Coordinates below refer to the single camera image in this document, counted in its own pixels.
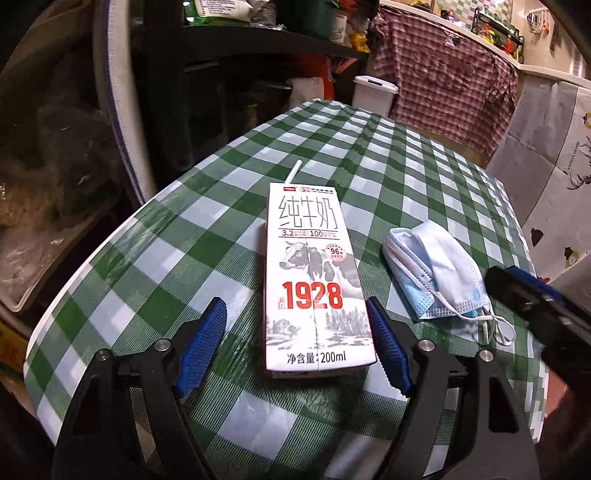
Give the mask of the black metal shelf rack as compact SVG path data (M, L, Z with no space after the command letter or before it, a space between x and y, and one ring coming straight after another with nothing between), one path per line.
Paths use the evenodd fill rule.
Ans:
M98 1L93 55L137 205L266 120L287 110L290 80L320 78L349 101L365 52L298 32L213 19L191 26L185 1Z

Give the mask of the white plastic bin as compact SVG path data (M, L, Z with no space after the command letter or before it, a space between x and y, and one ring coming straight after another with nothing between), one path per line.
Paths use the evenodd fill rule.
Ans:
M369 75L356 76L352 106L388 117L399 88L386 80Z

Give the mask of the black spice rack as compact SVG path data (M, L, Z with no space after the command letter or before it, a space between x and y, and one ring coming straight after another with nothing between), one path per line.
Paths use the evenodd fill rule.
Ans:
M471 32L496 46L517 62L524 63L525 37L512 24L487 9L477 8Z

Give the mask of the white drinking straw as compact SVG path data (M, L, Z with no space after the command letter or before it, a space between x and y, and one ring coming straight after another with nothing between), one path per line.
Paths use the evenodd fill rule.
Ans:
M303 165L303 161L301 161L301 159L297 159L293 168L290 169L290 173L287 175L287 178L284 180L284 184L290 185L293 183L294 177L297 175L298 170L301 169L301 165Z

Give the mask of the white milk carton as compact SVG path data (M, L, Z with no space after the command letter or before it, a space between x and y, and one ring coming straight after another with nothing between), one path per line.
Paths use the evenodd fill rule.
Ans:
M335 188L270 184L263 314L264 368L273 377L349 374L376 362Z

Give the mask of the red plaid curtain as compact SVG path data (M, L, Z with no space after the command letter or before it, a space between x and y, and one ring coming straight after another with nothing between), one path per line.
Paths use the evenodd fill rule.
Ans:
M517 103L513 66L470 38L403 10L380 9L370 35L376 76L399 88L392 119L493 155Z

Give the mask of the blue face mask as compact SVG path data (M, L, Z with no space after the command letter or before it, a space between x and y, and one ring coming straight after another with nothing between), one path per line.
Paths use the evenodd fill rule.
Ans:
M448 230L431 220L391 228L383 253L419 320L455 317L481 344L514 343L515 327L494 312L479 266Z

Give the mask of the grey deer print curtain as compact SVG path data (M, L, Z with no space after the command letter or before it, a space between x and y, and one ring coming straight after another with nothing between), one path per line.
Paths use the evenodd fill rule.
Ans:
M590 91L528 77L487 171L505 188L537 275L590 255Z

